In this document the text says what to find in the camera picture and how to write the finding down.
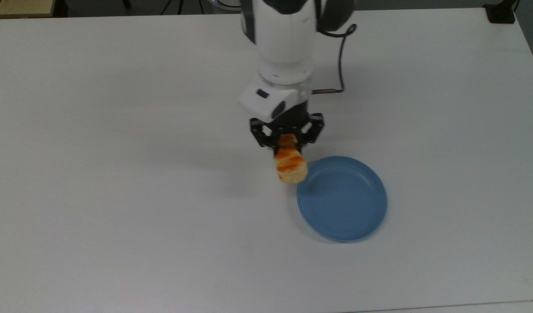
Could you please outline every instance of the bread roll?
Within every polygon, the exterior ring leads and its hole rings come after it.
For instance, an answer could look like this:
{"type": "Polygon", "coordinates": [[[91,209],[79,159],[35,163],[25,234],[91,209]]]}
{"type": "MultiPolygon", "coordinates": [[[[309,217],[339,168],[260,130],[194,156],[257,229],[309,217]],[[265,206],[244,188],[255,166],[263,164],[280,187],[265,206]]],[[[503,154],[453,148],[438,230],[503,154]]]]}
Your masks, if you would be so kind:
{"type": "Polygon", "coordinates": [[[295,135],[282,135],[278,141],[276,153],[276,170],[281,181],[288,184],[297,184],[307,177],[307,162],[296,149],[295,135]]]}

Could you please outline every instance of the white table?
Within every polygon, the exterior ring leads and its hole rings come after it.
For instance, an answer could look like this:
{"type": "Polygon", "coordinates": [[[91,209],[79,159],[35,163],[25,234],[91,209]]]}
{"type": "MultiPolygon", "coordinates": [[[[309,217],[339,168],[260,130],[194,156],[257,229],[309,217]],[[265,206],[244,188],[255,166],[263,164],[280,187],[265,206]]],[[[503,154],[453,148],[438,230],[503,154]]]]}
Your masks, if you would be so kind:
{"type": "Polygon", "coordinates": [[[533,313],[533,302],[493,303],[377,311],[377,313],[533,313]]]}
{"type": "MultiPolygon", "coordinates": [[[[238,16],[0,20],[0,313],[344,312],[533,300],[533,58],[483,9],[355,12],[304,150],[383,180],[338,244],[236,104],[238,16]]],[[[316,87],[339,40],[318,36],[316,87]]]]}

